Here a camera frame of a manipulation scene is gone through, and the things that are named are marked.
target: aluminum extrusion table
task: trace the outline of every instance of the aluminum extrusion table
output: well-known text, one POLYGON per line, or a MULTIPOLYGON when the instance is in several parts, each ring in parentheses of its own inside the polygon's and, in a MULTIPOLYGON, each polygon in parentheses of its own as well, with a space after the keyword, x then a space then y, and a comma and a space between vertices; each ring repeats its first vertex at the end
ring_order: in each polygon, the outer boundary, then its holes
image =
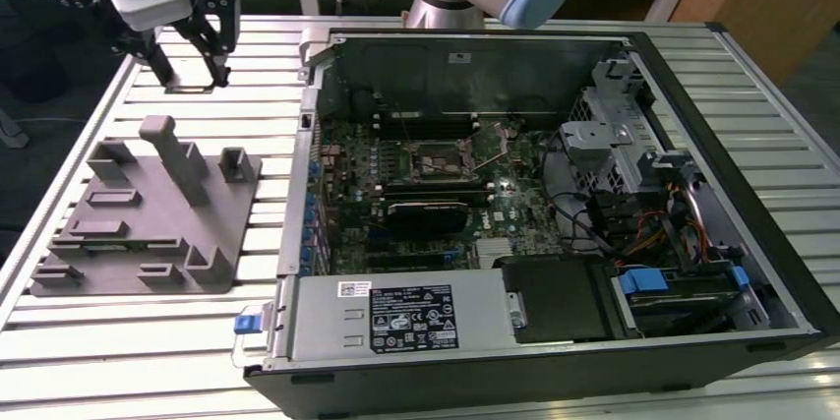
MULTIPOLYGON (((3 420, 43 418, 285 418, 230 362, 231 319, 270 299, 282 233, 301 85, 297 43, 310 27, 398 27, 398 19, 247 17, 229 64, 230 87, 166 95, 126 59, 0 271, 0 410, 3 420), (91 172, 83 158, 103 138, 135 138, 146 114, 170 114, 177 134, 203 153, 243 146, 263 159, 235 274, 226 294, 35 298, 23 290, 55 228, 91 172)), ((546 29, 643 30, 709 120, 827 296, 840 304, 840 160, 734 45, 702 25, 555 22, 546 29)), ((202 74, 195 50, 161 40, 175 69, 202 74)), ((671 121, 662 125, 678 146, 671 121)), ((258 351, 261 335, 245 348, 258 351)), ((387 418, 707 419, 840 416, 840 353, 763 364, 698 390, 591 397, 413 413, 387 418)))

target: red wire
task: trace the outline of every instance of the red wire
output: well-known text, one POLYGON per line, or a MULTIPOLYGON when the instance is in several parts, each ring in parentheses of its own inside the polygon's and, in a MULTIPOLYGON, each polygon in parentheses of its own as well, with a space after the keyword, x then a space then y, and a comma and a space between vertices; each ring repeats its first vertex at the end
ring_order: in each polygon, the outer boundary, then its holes
POLYGON ((641 237, 641 226, 643 225, 643 221, 647 220, 651 216, 661 215, 661 214, 663 214, 663 211, 661 210, 646 211, 645 213, 641 214, 641 218, 638 219, 637 232, 634 234, 635 239, 641 237))

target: motherboard component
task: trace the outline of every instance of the motherboard component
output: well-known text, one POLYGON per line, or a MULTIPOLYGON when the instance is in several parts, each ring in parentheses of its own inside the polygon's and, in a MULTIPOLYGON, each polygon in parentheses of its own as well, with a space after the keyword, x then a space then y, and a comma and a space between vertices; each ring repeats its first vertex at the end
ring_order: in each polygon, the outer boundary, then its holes
POLYGON ((383 227, 394 237, 423 239, 462 231, 467 215, 461 202, 393 204, 383 215, 383 227))
POLYGON ((33 295, 229 290, 261 160, 242 149, 203 157, 173 131, 171 117, 145 117, 138 135, 158 157, 134 156, 122 142, 95 146, 95 177, 47 247, 33 295))
POLYGON ((513 256, 509 238, 478 238, 474 240, 474 255, 477 265, 482 270, 489 270, 498 258, 513 256))

